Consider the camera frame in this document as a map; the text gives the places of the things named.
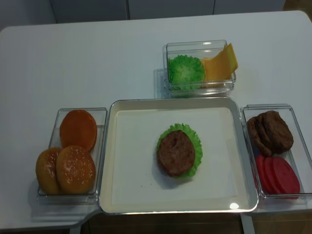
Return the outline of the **yellow cheese slice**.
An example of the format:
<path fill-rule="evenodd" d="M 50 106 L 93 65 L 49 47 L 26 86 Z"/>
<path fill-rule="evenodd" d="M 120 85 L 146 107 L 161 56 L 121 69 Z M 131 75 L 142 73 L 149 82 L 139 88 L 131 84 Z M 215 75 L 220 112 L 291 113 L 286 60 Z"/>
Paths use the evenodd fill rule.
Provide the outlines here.
<path fill-rule="evenodd" d="M 231 79 L 230 62 L 227 58 L 204 58 L 200 61 L 205 69 L 205 81 Z"/>
<path fill-rule="evenodd" d="M 231 75 L 238 68 L 238 62 L 231 43 L 228 46 L 225 46 L 224 49 L 221 52 L 219 52 L 214 58 L 218 59 L 227 58 L 230 62 Z"/>

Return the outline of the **clear lettuce cheese container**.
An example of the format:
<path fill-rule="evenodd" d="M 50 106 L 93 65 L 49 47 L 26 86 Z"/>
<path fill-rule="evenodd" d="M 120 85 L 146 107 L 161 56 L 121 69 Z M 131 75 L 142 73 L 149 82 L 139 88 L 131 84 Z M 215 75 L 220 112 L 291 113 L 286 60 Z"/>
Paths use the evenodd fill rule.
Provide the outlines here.
<path fill-rule="evenodd" d="M 225 46 L 228 46 L 225 40 L 195 41 L 168 43 L 163 47 L 163 67 L 164 67 L 164 89 L 165 93 L 171 98 L 192 98 L 209 96 L 228 96 L 234 89 L 236 82 L 235 71 L 231 79 L 221 81 L 203 81 L 199 89 L 195 90 L 172 90 L 169 82 L 168 59 L 174 59 L 178 55 L 192 56 L 198 59 L 214 58 L 221 52 Z"/>

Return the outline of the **yellow cheese slice in container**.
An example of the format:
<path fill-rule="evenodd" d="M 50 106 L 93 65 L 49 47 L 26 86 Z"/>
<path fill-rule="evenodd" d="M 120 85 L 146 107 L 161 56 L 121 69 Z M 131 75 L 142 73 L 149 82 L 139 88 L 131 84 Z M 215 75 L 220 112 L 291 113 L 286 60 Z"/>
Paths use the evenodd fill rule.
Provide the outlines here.
<path fill-rule="evenodd" d="M 227 58 L 204 58 L 200 61 L 205 69 L 205 81 L 231 79 L 230 62 Z"/>

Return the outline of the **green lettuce leaf in container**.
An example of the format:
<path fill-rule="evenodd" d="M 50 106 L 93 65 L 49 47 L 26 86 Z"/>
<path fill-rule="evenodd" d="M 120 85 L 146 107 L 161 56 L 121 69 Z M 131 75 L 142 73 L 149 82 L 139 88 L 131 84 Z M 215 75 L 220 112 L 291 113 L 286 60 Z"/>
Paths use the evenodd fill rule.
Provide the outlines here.
<path fill-rule="evenodd" d="M 200 59 L 178 55 L 168 59 L 169 82 L 172 90 L 195 90 L 200 88 L 198 82 L 205 79 L 205 69 Z"/>

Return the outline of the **green lettuce leaf under patty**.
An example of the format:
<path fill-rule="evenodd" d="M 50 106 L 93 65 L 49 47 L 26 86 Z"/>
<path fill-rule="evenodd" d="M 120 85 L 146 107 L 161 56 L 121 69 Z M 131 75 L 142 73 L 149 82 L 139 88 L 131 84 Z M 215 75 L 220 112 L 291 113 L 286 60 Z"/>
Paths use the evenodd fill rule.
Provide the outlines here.
<path fill-rule="evenodd" d="M 159 139 L 158 139 L 158 142 L 157 142 L 157 145 L 156 145 L 156 153 L 157 153 L 157 150 L 158 150 L 158 147 L 159 147 L 159 144 L 161 142 L 161 140 L 170 132 L 173 132 L 173 131 L 177 131 L 177 130 L 181 130 L 183 131 L 188 137 L 189 139 L 191 140 L 191 142 L 193 143 L 193 146 L 195 148 L 195 163 L 194 163 L 194 166 L 191 168 L 191 170 L 187 173 L 185 173 L 184 175 L 182 176 L 179 176 L 179 177 L 174 177 L 174 178 L 186 178 L 186 177 L 193 177 L 195 174 L 196 174 L 196 171 L 199 167 L 199 165 L 201 164 L 201 160 L 203 158 L 203 150 L 202 150 L 202 144 L 201 144 L 201 140 L 198 136 L 198 134 L 196 133 L 196 131 L 194 131 L 188 124 L 179 124 L 179 123 L 176 123 L 174 125 L 171 125 L 169 127 L 169 129 L 167 129 L 166 131 L 164 131 Z"/>

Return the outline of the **white paper tray liner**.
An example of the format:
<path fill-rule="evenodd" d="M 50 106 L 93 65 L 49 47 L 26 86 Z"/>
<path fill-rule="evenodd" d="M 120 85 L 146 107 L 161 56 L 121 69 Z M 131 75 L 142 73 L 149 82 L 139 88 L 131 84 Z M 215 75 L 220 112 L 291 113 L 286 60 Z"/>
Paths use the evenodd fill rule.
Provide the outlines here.
<path fill-rule="evenodd" d="M 157 165 L 160 135 L 176 123 L 198 134 L 203 158 L 191 178 L 167 176 Z M 120 111 L 117 115 L 112 203 L 221 199 L 228 208 L 248 208 L 236 131 L 226 107 Z"/>

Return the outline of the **plain orange bun bottom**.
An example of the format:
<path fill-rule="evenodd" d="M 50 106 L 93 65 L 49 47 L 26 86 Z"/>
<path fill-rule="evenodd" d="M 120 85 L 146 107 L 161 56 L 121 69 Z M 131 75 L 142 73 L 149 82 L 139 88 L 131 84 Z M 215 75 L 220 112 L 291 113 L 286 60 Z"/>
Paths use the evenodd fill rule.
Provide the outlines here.
<path fill-rule="evenodd" d="M 60 129 L 62 147 L 80 146 L 92 151 L 98 135 L 97 124 L 85 110 L 72 110 L 63 119 Z"/>

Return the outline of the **sesame bun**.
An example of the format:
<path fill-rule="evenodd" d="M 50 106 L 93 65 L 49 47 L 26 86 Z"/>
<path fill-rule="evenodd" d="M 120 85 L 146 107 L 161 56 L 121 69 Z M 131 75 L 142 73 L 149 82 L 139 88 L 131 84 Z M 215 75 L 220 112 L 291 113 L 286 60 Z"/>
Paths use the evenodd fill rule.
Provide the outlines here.
<path fill-rule="evenodd" d="M 95 163 L 87 150 L 68 146 L 56 160 L 56 175 L 61 189 L 67 194 L 85 194 L 94 185 Z"/>
<path fill-rule="evenodd" d="M 41 190 L 48 195 L 61 193 L 56 176 L 56 160 L 61 148 L 49 148 L 40 153 L 36 162 L 36 176 Z"/>

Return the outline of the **brown patty front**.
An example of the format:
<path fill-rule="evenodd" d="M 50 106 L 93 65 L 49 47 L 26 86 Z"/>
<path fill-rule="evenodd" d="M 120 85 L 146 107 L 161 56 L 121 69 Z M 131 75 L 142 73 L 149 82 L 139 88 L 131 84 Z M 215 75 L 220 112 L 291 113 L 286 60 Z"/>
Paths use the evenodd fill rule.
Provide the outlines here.
<path fill-rule="evenodd" d="M 247 121 L 249 137 L 252 143 L 263 156 L 273 156 L 272 151 L 262 143 L 262 140 L 256 128 L 256 121 L 257 117 L 252 117 Z"/>

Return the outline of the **red tomato slice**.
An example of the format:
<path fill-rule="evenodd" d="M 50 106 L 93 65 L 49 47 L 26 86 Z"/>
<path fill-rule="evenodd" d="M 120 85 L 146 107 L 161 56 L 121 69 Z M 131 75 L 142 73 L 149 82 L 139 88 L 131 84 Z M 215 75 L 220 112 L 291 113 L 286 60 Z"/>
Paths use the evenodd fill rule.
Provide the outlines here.
<path fill-rule="evenodd" d="M 256 166 L 263 191 L 266 192 L 267 194 L 271 194 L 272 193 L 271 187 L 265 178 L 266 174 L 264 170 L 264 159 L 265 158 L 263 155 L 258 155 L 256 157 Z"/>
<path fill-rule="evenodd" d="M 272 157 L 267 157 L 264 160 L 264 170 L 265 170 L 265 177 L 268 182 L 270 193 L 271 194 L 281 194 L 281 190 L 278 188 L 278 186 L 275 183 L 274 176 L 273 176 L 273 170 L 271 168 L 272 165 Z"/>
<path fill-rule="evenodd" d="M 281 194 L 299 194 L 299 180 L 289 165 L 289 163 L 281 157 L 272 159 L 272 170 L 274 182 Z"/>

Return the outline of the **sesame bun top left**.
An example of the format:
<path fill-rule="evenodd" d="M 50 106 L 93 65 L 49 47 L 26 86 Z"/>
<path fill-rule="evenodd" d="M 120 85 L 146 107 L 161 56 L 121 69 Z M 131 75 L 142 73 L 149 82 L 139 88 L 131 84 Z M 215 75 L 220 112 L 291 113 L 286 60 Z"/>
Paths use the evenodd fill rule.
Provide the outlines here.
<path fill-rule="evenodd" d="M 41 190 L 48 195 L 61 193 L 56 176 L 56 160 L 61 148 L 49 148 L 40 153 L 36 162 L 36 176 Z"/>

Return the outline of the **brown patty back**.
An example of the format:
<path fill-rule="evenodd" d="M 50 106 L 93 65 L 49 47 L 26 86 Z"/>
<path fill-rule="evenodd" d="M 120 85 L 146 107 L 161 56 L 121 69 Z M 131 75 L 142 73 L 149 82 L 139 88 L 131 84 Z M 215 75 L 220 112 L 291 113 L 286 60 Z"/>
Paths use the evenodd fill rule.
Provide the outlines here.
<path fill-rule="evenodd" d="M 293 145 L 293 135 L 277 111 L 259 114 L 257 130 L 262 143 L 272 151 L 272 154 L 284 153 Z"/>

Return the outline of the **clear patty tomato container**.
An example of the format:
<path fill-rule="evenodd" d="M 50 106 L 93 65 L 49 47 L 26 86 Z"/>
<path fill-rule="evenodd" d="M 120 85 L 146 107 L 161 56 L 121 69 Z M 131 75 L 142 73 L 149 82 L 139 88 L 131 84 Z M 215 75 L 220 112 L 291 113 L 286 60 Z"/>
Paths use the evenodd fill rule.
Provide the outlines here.
<path fill-rule="evenodd" d="M 292 107 L 288 104 L 259 104 L 247 105 L 240 109 L 241 123 L 244 131 L 245 142 L 247 145 L 250 164 L 253 172 L 255 187 L 258 193 L 259 202 L 256 213 L 280 213 L 280 212 L 298 212 L 312 210 L 312 159 L 310 157 L 301 129 L 297 122 Z M 292 148 L 279 155 L 285 159 L 296 174 L 300 193 L 290 195 L 269 195 L 260 183 L 260 178 L 256 168 L 256 157 L 260 154 L 253 145 L 247 129 L 247 121 L 266 111 L 279 112 L 282 119 L 286 122 L 294 139 Z"/>

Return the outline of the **red tomato slice middle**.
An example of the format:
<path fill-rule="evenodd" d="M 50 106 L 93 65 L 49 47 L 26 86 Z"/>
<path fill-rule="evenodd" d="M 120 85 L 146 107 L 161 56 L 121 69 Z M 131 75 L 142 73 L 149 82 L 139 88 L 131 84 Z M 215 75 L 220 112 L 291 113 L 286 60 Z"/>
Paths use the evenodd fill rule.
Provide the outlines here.
<path fill-rule="evenodd" d="M 274 176 L 273 176 L 273 170 L 271 168 L 272 165 L 272 157 L 267 157 L 264 160 L 264 170 L 265 170 L 265 177 L 268 182 L 270 193 L 271 194 L 281 194 L 281 190 L 278 188 L 278 186 L 275 183 Z"/>

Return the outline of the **red tomato slice front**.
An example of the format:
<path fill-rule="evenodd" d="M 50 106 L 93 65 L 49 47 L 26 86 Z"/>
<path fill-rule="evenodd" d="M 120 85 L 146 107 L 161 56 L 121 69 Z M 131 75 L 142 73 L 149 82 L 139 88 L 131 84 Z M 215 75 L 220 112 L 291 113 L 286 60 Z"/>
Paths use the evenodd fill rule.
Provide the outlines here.
<path fill-rule="evenodd" d="M 289 165 L 289 163 L 281 157 L 272 159 L 272 170 L 274 182 L 281 194 L 299 194 L 299 180 Z"/>

